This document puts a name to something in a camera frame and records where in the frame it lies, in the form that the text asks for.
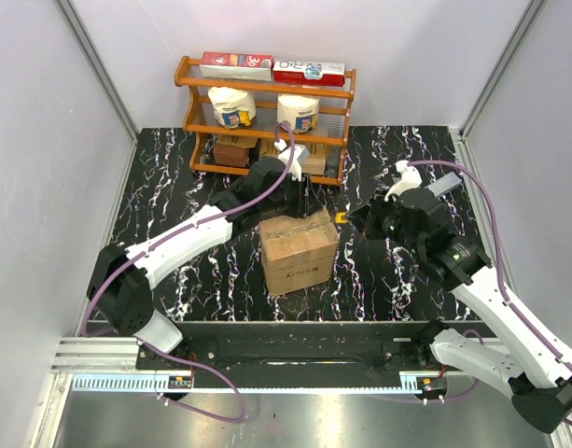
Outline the yellow utility knife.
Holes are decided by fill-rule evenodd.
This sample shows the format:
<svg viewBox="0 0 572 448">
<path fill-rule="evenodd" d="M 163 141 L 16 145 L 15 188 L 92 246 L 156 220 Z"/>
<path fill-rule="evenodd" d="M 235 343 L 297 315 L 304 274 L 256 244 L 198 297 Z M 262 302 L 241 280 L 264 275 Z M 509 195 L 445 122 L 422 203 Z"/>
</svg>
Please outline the yellow utility knife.
<svg viewBox="0 0 572 448">
<path fill-rule="evenodd" d="M 338 212 L 334 219 L 336 224 L 346 224 L 348 222 L 347 215 L 345 212 Z"/>
</svg>

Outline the brown cardboard express box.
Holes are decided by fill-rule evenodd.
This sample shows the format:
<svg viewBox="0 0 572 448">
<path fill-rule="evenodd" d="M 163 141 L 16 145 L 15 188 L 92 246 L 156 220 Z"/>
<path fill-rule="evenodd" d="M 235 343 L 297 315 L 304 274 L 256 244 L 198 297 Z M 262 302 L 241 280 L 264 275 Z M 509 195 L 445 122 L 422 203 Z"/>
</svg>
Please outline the brown cardboard express box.
<svg viewBox="0 0 572 448">
<path fill-rule="evenodd" d="M 326 208 L 306 218 L 267 219 L 258 230 L 261 264 L 271 295 L 313 287 L 331 277 L 339 234 Z"/>
</svg>

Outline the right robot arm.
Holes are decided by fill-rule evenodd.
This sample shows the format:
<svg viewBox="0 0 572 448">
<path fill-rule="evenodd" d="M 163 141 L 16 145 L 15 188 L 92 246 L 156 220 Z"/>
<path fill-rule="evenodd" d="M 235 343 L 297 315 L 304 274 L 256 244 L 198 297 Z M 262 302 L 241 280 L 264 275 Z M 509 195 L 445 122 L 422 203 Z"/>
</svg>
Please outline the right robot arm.
<svg viewBox="0 0 572 448">
<path fill-rule="evenodd" d="M 412 361 L 464 371 L 510 399 L 531 427 L 551 434 L 572 413 L 572 348 L 553 334 L 507 287 L 481 247 L 456 233 L 445 206 L 429 189 L 400 196 L 376 191 L 347 216 L 367 239 L 403 246 L 420 270 L 474 311 L 507 348 L 472 342 L 444 324 L 413 337 Z"/>
</svg>

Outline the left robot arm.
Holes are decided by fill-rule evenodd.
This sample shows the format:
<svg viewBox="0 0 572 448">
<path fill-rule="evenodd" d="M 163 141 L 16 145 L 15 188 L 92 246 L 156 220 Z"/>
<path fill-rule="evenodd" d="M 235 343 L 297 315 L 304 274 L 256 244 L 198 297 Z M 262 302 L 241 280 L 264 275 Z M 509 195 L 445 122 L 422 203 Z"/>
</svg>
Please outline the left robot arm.
<svg viewBox="0 0 572 448">
<path fill-rule="evenodd" d="M 105 246 L 87 288 L 90 308 L 98 310 L 118 335 L 156 347 L 157 359 L 167 368 L 181 368 L 188 361 L 189 348 L 182 331 L 153 304 L 153 291 L 160 281 L 263 219 L 306 218 L 322 207 L 308 175 L 295 175 L 292 166 L 277 158 L 261 158 L 247 175 L 168 231 L 127 248 Z"/>
</svg>

